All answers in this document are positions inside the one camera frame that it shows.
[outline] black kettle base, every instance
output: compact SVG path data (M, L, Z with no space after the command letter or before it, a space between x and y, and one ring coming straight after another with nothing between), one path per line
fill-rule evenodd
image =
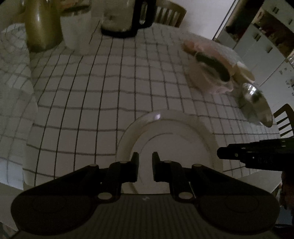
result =
M101 33L103 35L112 36L115 38L127 38L127 37L134 37L137 35L138 30L131 29L129 31L109 31L105 30L101 27Z

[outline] gold vase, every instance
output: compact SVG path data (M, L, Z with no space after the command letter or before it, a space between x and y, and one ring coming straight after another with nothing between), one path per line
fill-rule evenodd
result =
M60 0L27 0L24 23L30 51L41 52L58 45L62 41Z

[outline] kettle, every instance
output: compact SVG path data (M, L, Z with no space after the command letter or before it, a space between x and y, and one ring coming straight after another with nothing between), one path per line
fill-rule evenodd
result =
M146 19L144 23L140 23L141 9L145 2ZM138 29L152 25L156 10L156 0L104 0L101 32L118 38L133 37Z
M53 48L62 41L59 0L27 0L24 23L32 52Z

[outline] chair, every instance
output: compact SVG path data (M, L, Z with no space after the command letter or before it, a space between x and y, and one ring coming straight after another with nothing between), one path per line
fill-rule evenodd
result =
M279 127L281 137L283 137L291 132L292 132L292 134L287 135L287 137L292 136L294 133L294 111L293 111L293 109L288 104L285 104L274 113L275 118L279 117L280 115L283 118L280 119L279 121L277 121L277 125Z
M156 17L154 22L174 27L180 26L187 12L182 6L167 0L157 0L156 6ZM141 20L146 18L146 11L147 4L144 3L141 10Z

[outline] kettle handle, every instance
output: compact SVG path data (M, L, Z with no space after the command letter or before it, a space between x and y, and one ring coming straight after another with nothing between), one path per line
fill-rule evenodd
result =
M152 25L156 15L156 0L145 0L147 3L146 19L143 24L139 23L139 28L147 28Z

